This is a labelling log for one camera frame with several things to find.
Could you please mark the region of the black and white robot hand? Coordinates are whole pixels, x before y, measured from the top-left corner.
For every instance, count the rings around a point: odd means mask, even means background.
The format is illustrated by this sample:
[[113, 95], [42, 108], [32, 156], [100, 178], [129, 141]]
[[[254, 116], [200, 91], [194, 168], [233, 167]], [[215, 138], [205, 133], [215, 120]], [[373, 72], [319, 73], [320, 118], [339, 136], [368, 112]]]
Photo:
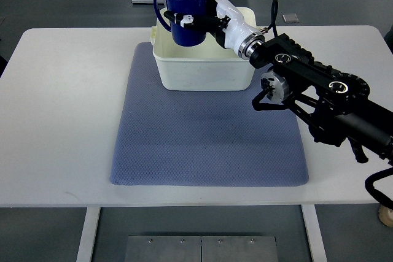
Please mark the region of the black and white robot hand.
[[[166, 11], [162, 16], [169, 18]], [[211, 34], [222, 48], [232, 49], [244, 60], [249, 60], [265, 41], [263, 33], [248, 24], [229, 0], [206, 0], [206, 14], [186, 27]]]

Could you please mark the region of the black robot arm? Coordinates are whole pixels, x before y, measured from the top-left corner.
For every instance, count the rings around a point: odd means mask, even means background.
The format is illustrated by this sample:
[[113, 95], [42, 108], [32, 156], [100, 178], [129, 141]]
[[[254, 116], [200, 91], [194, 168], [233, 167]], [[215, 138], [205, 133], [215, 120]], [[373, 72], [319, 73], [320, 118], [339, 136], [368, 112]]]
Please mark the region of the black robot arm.
[[339, 147], [349, 140], [360, 163], [367, 162], [364, 148], [392, 159], [392, 112], [369, 100], [365, 80], [315, 61], [286, 34], [252, 41], [245, 56], [257, 69], [271, 65], [252, 100], [256, 111], [289, 109], [315, 142]]

